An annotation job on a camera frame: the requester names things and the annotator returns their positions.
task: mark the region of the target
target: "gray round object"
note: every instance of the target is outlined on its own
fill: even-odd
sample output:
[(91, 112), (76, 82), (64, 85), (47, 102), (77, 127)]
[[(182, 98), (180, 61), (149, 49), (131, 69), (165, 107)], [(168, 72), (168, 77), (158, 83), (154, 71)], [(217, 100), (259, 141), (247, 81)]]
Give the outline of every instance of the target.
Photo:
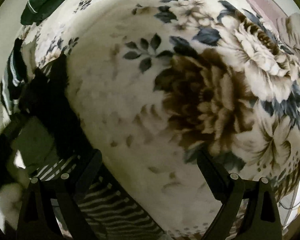
[(64, 173), (61, 175), (61, 179), (68, 179), (69, 178), (69, 174), (68, 173)]
[(231, 178), (231, 179), (234, 179), (234, 180), (237, 180), (237, 179), (239, 179), (239, 175), (236, 174), (236, 173), (231, 173), (231, 174), (230, 174), (230, 178)]
[(261, 181), (262, 181), (264, 184), (267, 184), (267, 183), (269, 182), (268, 179), (265, 178), (265, 177), (261, 178)]
[(31, 179), (31, 183), (32, 184), (36, 184), (38, 182), (38, 178), (33, 178), (33, 179)]

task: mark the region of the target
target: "striped fabric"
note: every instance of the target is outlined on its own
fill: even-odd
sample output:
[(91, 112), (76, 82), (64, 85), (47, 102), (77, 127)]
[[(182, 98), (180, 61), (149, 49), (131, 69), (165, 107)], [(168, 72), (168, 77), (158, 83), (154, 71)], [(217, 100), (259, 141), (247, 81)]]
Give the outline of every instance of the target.
[[(40, 180), (57, 179), (70, 173), (77, 156), (37, 170)], [(86, 221), (101, 240), (157, 240), (162, 229), (138, 205), (102, 165), (85, 198), (78, 203)]]

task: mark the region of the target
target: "floral blanket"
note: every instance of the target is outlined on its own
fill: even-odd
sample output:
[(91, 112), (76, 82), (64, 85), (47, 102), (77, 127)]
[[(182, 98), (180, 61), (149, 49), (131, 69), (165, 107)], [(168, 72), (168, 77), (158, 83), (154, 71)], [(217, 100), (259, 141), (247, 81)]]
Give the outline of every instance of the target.
[(221, 206), (201, 147), (277, 200), (300, 179), (300, 60), (276, 33), (246, 0), (66, 0), (20, 38), (39, 68), (68, 55), (106, 167), (168, 235), (200, 239)]

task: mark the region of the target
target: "large brown flower print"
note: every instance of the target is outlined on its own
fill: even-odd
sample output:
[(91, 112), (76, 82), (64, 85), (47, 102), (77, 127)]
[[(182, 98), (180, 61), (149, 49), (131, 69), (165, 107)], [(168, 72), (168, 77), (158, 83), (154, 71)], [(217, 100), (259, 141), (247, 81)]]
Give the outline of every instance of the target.
[(235, 134), (252, 129), (255, 97), (242, 74), (225, 65), (214, 49), (196, 58), (174, 55), (155, 87), (166, 92), (169, 127), (182, 134), (179, 145), (185, 150), (205, 142), (216, 156), (230, 151)]

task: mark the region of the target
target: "silver screw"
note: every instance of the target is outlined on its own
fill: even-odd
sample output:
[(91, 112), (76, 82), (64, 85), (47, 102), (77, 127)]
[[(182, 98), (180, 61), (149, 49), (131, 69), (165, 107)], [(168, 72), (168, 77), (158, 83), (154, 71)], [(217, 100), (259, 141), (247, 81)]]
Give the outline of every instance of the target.
[(231, 174), (230, 174), (230, 178), (231, 178), (231, 179), (234, 179), (234, 180), (237, 180), (237, 179), (239, 179), (239, 175), (236, 174), (236, 173), (231, 173)]
[(64, 173), (61, 175), (61, 179), (68, 179), (69, 178), (69, 174), (68, 173)]
[(33, 179), (31, 179), (32, 184), (36, 184), (37, 182), (38, 182), (38, 178), (34, 177)]
[(267, 184), (267, 183), (269, 182), (268, 179), (265, 178), (265, 177), (262, 177), (262, 178), (261, 178), (261, 181), (262, 181), (264, 184)]

